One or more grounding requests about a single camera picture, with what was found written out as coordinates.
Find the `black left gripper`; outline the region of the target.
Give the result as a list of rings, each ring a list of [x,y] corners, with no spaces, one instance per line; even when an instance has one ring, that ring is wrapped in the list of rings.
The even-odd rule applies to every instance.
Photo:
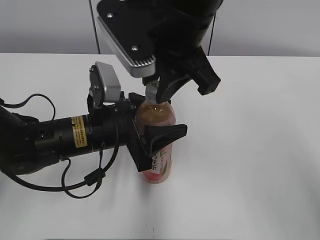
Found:
[[[93,98],[88,95],[87,108],[89,114],[87,142],[94,151],[126,146],[135,166],[139,172],[151,169],[152,158],[164,147],[172,144],[187,135],[188,126],[185,124],[168,126],[144,127],[144,138],[139,134],[135,123],[138,108],[146,100],[144,95],[130,92],[125,98],[124,92],[120,93],[118,102],[103,105],[95,109]]]

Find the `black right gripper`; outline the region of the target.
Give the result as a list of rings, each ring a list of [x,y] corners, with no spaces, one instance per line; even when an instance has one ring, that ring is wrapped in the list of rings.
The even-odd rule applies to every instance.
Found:
[[[169,102],[190,80],[197,84],[201,95],[217,89],[221,79],[201,47],[213,16],[212,12],[191,15],[175,10],[150,31],[154,40],[155,76],[143,77],[142,84],[159,78],[157,103]]]

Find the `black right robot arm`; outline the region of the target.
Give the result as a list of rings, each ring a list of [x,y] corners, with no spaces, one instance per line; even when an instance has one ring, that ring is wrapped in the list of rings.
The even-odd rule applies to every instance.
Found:
[[[158,81],[156,102],[168,102],[193,80],[202,95],[213,93],[221,82],[207,59],[201,42],[221,6],[220,0],[158,0],[158,20],[148,34],[153,43],[155,73],[144,85]]]

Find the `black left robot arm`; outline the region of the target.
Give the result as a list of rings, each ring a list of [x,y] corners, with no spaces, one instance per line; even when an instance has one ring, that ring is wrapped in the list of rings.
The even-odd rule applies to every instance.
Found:
[[[88,114],[43,122],[12,112],[23,103],[1,102],[1,161],[15,175],[26,175],[64,158],[126,146],[137,170],[149,170],[153,156],[183,138],[188,128],[184,124],[147,126],[139,133],[135,115],[143,100],[143,96],[130,93],[128,98],[95,109],[89,96]]]

